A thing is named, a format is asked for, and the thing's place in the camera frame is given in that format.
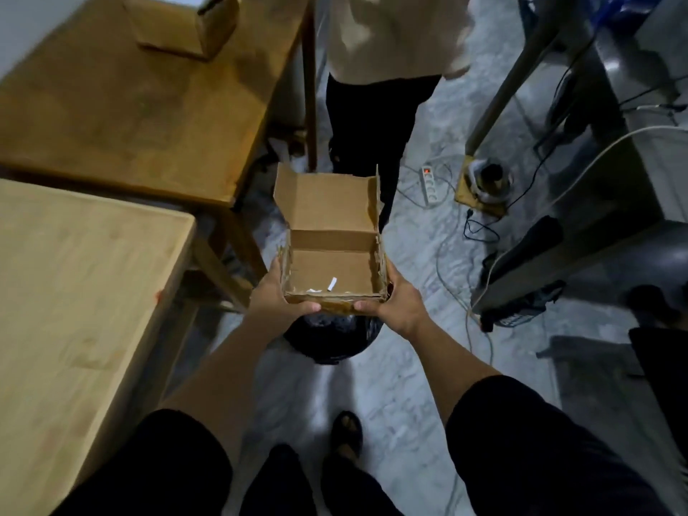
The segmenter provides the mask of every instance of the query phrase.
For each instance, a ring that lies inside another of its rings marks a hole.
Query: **hand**
[[[380,317],[391,329],[410,340],[415,336],[418,326],[430,320],[430,315],[425,309],[420,292],[399,273],[389,259],[387,273],[394,286],[390,299],[382,304],[358,301],[354,304],[354,309]]]
[[[318,303],[289,304],[284,300],[279,261],[277,257],[272,260],[270,271],[251,293],[251,302],[244,317],[245,321],[253,321],[261,329],[269,330],[273,338],[282,335],[298,317],[320,311]]]

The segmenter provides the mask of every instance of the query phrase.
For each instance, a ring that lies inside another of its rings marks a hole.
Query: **tiled floor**
[[[524,41],[515,0],[472,0],[471,8],[477,23],[470,38],[472,67],[465,77],[440,83],[426,105],[427,121],[424,126],[419,125],[419,130],[425,128],[426,133],[414,139],[420,147],[429,141],[429,148],[425,144],[425,149],[430,163],[439,177],[452,184],[458,178],[463,144],[472,124],[511,68]],[[520,183],[529,181],[537,162],[530,147],[562,72],[563,67],[559,65],[545,64],[538,68],[508,105],[481,148],[482,155],[494,155],[509,164],[517,175],[523,175],[517,177]],[[324,88],[323,84],[318,99],[321,171],[331,170]],[[297,166],[304,162],[295,160]],[[556,162],[548,168],[554,170]],[[270,196],[271,176],[274,174],[260,174],[256,178],[245,205],[266,261],[273,257],[284,235],[283,220]],[[502,225],[505,243],[519,238],[541,200],[547,198],[544,192],[538,192],[543,181],[538,182],[540,186],[535,187],[530,197],[512,210],[515,218]],[[422,203],[418,176],[411,169],[402,169],[399,188],[416,203]],[[475,283],[485,256],[485,246],[462,238],[463,222],[458,229],[457,224],[465,217],[466,208],[457,205],[451,197],[450,192],[439,207],[428,210],[398,193],[384,242],[400,271],[421,290],[433,318],[458,343],[469,346],[464,311],[443,287],[437,269],[452,293],[468,301],[469,288]],[[606,277],[604,268],[591,272],[591,278]],[[236,316],[229,314],[221,319],[215,344],[221,342],[237,321]],[[471,324],[470,332],[476,355],[484,360],[492,358],[501,372],[524,382],[554,405],[562,405],[560,387],[563,387],[577,421],[608,436],[606,429],[614,420],[607,425],[605,409],[577,408],[581,404],[576,403],[578,400],[585,404],[586,400],[596,398],[596,392],[587,391],[580,396],[571,389],[576,381],[558,375],[553,361],[538,359],[536,352],[549,347],[554,336],[627,343],[626,333],[633,325],[633,316],[621,308],[563,298],[532,322],[515,329],[496,328],[492,335],[493,347],[475,325]],[[625,396],[623,391],[620,394],[621,397],[617,394],[614,398],[623,398],[626,414],[632,416],[635,408],[641,408],[642,421],[638,424],[651,428],[643,432],[635,424],[630,429],[615,430],[625,435],[617,439],[623,441],[618,450],[646,473],[667,503],[678,510],[680,503],[673,487],[670,463],[673,451],[670,442],[667,443],[661,415],[651,396],[648,400]],[[238,512],[243,492],[277,442],[288,442],[298,451],[314,486],[316,503],[324,511],[319,494],[319,467],[330,421],[342,408],[352,409],[361,417],[366,433],[365,469],[378,479],[402,512],[409,515],[473,513],[449,459],[443,427],[420,362],[409,344],[389,329],[383,328],[365,352],[336,367],[316,366],[284,344],[278,344],[267,351],[260,363],[255,398],[255,417],[245,437],[227,513]],[[658,443],[648,447],[647,434]]]

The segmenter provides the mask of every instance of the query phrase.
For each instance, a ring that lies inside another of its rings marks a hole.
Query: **forearm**
[[[160,407],[182,411],[201,422],[236,464],[252,411],[253,373],[263,350],[277,335],[264,322],[245,318]]]
[[[473,384],[500,374],[451,338],[429,317],[418,323],[408,341],[423,365],[445,425],[456,403]]]

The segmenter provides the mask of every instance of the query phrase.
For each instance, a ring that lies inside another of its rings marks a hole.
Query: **black garbage bag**
[[[382,328],[374,316],[313,313],[297,319],[284,338],[317,364],[337,364],[370,346]]]

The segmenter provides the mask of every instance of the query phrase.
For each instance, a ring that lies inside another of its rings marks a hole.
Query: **power strip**
[[[440,203],[440,196],[435,186],[435,176],[432,173],[432,166],[425,165],[420,170],[420,185],[423,187],[423,195],[428,206]]]

